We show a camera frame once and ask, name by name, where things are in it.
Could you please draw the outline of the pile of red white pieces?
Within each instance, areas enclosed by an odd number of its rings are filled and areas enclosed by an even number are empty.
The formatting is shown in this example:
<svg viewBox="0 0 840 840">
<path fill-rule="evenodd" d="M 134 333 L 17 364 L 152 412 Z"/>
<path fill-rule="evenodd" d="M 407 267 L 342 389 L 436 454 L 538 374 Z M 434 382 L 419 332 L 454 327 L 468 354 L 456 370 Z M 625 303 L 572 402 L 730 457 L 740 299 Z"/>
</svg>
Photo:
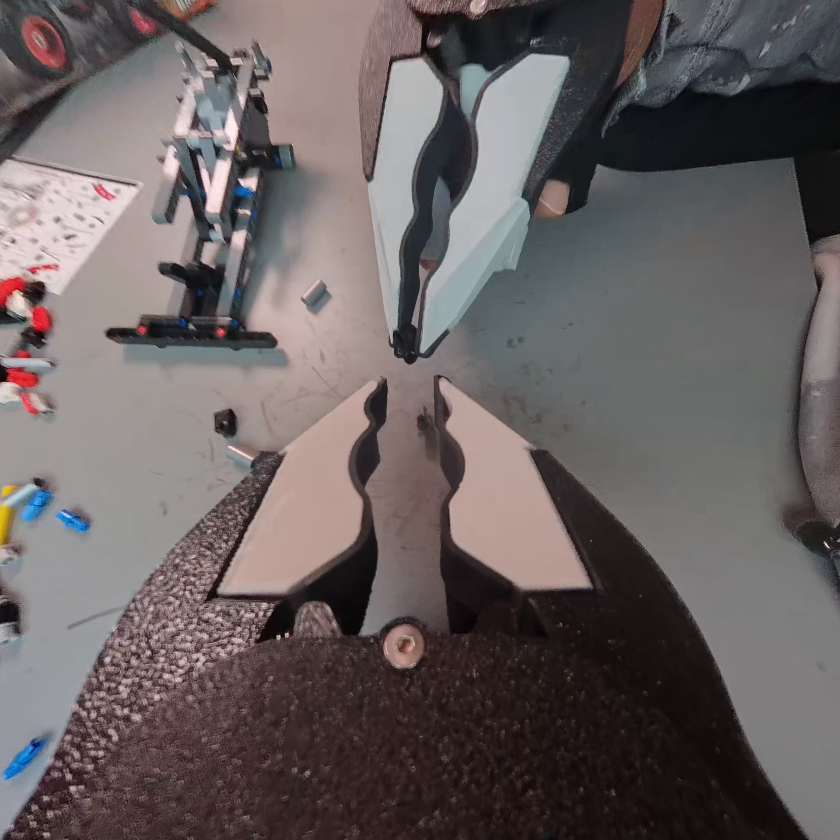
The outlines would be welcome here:
<svg viewBox="0 0 840 840">
<path fill-rule="evenodd" d="M 46 417 L 55 411 L 39 391 L 40 373 L 55 364 L 36 354 L 46 347 L 54 330 L 46 296 L 45 282 L 31 271 L 2 279 L 2 325 L 17 324 L 21 330 L 11 349 L 1 356 L 1 404 L 20 406 L 32 417 Z"/>
</svg>

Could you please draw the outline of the white sticker sheet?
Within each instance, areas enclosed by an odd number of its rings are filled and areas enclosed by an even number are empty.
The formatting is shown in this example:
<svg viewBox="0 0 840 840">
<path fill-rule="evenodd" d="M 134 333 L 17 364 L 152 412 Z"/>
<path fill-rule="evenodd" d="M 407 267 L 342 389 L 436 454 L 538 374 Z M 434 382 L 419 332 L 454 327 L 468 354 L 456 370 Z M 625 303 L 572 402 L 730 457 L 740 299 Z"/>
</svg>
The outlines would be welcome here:
<svg viewBox="0 0 840 840">
<path fill-rule="evenodd" d="M 31 276 L 60 295 L 142 183 L 12 157 L 1 164 L 1 279 Z"/>
</svg>

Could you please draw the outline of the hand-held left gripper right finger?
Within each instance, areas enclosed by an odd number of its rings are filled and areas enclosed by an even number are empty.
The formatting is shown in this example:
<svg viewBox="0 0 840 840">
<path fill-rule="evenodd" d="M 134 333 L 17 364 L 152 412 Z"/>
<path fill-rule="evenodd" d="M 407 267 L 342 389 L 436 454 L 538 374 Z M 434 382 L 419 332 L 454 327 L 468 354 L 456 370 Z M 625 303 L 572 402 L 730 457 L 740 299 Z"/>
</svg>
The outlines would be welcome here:
<svg viewBox="0 0 840 840">
<path fill-rule="evenodd" d="M 448 483 L 440 573 L 449 631 L 468 633 L 489 606 L 517 611 L 531 595 L 593 591 L 537 449 L 442 375 L 434 409 Z"/>
</svg>

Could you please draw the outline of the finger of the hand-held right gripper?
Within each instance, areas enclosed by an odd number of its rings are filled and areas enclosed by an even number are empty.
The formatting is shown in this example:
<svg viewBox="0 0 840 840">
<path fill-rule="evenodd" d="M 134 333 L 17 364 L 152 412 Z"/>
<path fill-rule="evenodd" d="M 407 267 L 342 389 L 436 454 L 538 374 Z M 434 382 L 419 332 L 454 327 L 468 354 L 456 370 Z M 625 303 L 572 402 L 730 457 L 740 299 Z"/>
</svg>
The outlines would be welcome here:
<svg viewBox="0 0 840 840">
<path fill-rule="evenodd" d="M 389 340 L 413 325 L 419 344 L 420 258 L 433 229 L 434 189 L 449 153 L 449 93 L 423 56 L 389 71 L 368 193 Z"/>
<path fill-rule="evenodd" d="M 417 355 L 434 352 L 492 275 L 516 269 L 531 218 L 523 192 L 570 68 L 567 56 L 528 53 L 479 90 L 473 166 L 448 215 L 443 258 L 425 282 Z"/>
</svg>

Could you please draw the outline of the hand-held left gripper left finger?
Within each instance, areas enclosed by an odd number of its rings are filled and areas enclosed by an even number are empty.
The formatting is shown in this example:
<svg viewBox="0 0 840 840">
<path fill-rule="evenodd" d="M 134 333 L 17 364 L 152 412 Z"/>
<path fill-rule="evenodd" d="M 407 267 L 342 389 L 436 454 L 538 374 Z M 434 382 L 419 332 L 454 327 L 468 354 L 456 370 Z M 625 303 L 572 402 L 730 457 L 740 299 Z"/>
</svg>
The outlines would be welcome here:
<svg viewBox="0 0 840 840">
<path fill-rule="evenodd" d="M 215 597 L 275 609 L 264 636 L 291 631 L 325 603 L 357 635 L 371 599 L 377 540 L 366 486 L 380 464 L 385 378 L 365 383 L 278 454 L 278 463 L 215 583 Z"/>
</svg>

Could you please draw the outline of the toy truck set box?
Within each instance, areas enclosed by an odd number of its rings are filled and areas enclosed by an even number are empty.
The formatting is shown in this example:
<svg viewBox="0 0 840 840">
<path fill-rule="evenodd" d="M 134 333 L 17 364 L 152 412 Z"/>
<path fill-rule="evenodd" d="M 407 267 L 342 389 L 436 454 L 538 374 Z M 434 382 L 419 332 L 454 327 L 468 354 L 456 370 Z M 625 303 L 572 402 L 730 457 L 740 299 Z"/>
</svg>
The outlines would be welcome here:
<svg viewBox="0 0 840 840">
<path fill-rule="evenodd" d="M 6 127 L 65 88 L 190 24 L 213 2 L 2 1 Z"/>
</svg>

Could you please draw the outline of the pile of blue black pins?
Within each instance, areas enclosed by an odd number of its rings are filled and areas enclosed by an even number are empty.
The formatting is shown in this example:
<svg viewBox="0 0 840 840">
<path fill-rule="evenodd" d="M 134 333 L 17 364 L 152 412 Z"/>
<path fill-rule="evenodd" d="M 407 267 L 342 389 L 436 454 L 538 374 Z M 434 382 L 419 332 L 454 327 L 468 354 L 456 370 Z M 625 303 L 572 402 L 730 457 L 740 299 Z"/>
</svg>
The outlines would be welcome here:
<svg viewBox="0 0 840 840">
<path fill-rule="evenodd" d="M 16 520 L 34 522 L 47 510 L 53 499 L 53 493 L 41 479 L 32 479 L 21 486 L 5 486 L 1 494 L 1 548 L 2 565 L 14 562 L 20 548 L 11 542 L 13 525 Z M 91 521 L 85 515 L 70 509 L 59 509 L 56 519 L 66 528 L 75 532 L 87 532 Z M 2 595 L 2 645 L 9 644 L 20 636 L 20 610 L 18 605 Z M 2 773 L 2 781 L 9 782 L 24 772 L 39 755 L 46 750 L 50 735 L 42 734 L 32 738 L 9 761 Z"/>
</svg>

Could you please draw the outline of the grey black toy chassis model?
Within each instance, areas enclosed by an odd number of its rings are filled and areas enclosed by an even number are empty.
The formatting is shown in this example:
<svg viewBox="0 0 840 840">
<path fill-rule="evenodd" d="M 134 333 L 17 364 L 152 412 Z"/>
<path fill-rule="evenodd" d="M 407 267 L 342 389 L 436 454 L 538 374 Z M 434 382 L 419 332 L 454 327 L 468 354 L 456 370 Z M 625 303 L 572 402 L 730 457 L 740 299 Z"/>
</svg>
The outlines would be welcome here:
<svg viewBox="0 0 840 840">
<path fill-rule="evenodd" d="M 192 224 L 181 262 L 162 261 L 159 273 L 180 285 L 177 312 L 144 314 L 133 327 L 106 337 L 121 344 L 270 350 L 270 332 L 248 328 L 244 315 L 266 174 L 290 172 L 290 144 L 270 139 L 261 85 L 272 65 L 258 42 L 231 53 L 153 2 L 131 2 L 143 16 L 179 36 L 184 87 L 171 138 L 161 157 L 152 218 L 172 224 L 186 199 Z"/>
</svg>

